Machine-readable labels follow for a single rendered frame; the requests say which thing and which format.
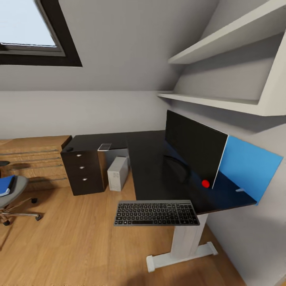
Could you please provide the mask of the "notebook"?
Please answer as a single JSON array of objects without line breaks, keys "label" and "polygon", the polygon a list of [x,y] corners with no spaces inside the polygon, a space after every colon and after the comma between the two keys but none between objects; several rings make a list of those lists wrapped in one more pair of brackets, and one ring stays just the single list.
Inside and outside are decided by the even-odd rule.
[{"label": "notebook", "polygon": [[111,145],[112,145],[111,143],[103,143],[98,151],[105,151],[106,152],[109,150]]}]

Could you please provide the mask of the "desktop computer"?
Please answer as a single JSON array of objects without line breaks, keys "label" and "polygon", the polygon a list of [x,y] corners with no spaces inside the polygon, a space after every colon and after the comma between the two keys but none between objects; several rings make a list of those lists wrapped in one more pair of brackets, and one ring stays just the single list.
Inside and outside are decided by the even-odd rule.
[{"label": "desktop computer", "polygon": [[127,156],[117,156],[107,170],[109,187],[111,191],[122,191],[126,178],[128,177]]}]

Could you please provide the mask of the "swivel chair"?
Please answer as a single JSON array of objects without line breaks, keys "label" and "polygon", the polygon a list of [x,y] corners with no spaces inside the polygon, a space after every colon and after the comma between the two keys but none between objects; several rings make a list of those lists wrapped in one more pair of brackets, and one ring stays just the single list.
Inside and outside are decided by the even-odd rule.
[{"label": "swivel chair", "polygon": [[[0,161],[0,166],[6,166],[10,162],[9,161]],[[0,170],[0,178],[1,178],[1,170]],[[38,214],[30,214],[30,213],[9,213],[11,210],[17,208],[21,204],[29,201],[31,199],[32,203],[36,203],[37,198],[28,198],[10,208],[7,209],[9,204],[16,199],[25,189],[27,185],[27,178],[24,176],[15,176],[15,180],[12,184],[11,190],[9,194],[0,197],[0,222],[2,222],[5,226],[9,225],[10,221],[7,216],[35,216],[36,220],[41,219],[41,216]]]}]

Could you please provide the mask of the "keyboard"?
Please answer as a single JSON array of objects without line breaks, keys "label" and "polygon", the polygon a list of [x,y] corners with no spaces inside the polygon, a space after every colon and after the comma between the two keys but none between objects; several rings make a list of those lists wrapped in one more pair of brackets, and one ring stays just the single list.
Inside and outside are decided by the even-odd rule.
[{"label": "keyboard", "polygon": [[113,226],[199,226],[190,200],[118,201]]}]

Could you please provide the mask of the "monitor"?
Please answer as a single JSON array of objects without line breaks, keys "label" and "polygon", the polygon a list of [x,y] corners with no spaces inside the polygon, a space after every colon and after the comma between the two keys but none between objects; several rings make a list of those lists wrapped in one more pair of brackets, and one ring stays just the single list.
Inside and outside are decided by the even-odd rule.
[{"label": "monitor", "polygon": [[202,185],[212,189],[228,137],[227,133],[167,110],[165,140],[186,164],[172,156],[163,157],[177,160],[188,173],[190,167],[201,179]]}]

